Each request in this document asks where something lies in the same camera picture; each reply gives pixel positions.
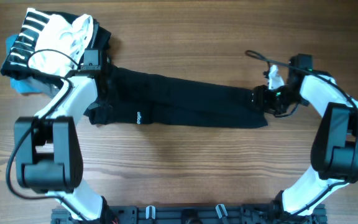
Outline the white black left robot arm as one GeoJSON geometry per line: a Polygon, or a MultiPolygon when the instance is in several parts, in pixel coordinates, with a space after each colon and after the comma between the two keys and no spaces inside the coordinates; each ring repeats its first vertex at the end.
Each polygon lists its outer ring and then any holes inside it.
{"type": "Polygon", "coordinates": [[[24,200],[54,199],[77,223],[113,223],[106,199],[83,178],[83,158],[76,132],[88,107],[105,92],[99,65],[84,65],[65,76],[38,77],[62,81],[51,102],[34,116],[14,124],[15,146],[6,168],[6,184],[24,200]]]}

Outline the black t-shirt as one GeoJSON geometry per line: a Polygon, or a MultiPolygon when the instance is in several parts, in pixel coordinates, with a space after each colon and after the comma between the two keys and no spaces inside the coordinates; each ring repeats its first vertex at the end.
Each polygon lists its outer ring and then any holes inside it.
{"type": "Polygon", "coordinates": [[[215,85],[110,65],[105,98],[87,109],[91,124],[152,124],[261,128],[268,124],[246,88],[215,85]]]}

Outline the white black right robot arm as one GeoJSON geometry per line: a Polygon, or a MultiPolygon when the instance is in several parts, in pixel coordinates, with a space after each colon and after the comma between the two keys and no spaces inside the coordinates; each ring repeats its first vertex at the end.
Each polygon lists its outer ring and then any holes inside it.
{"type": "Polygon", "coordinates": [[[333,192],[358,181],[358,101],[339,88],[328,73],[291,70],[288,80],[274,70],[267,73],[267,85],[252,91],[258,109],[277,118],[287,116],[290,105],[311,105],[321,123],[311,147],[311,165],[289,188],[269,205],[270,222],[304,222],[333,192]]]}

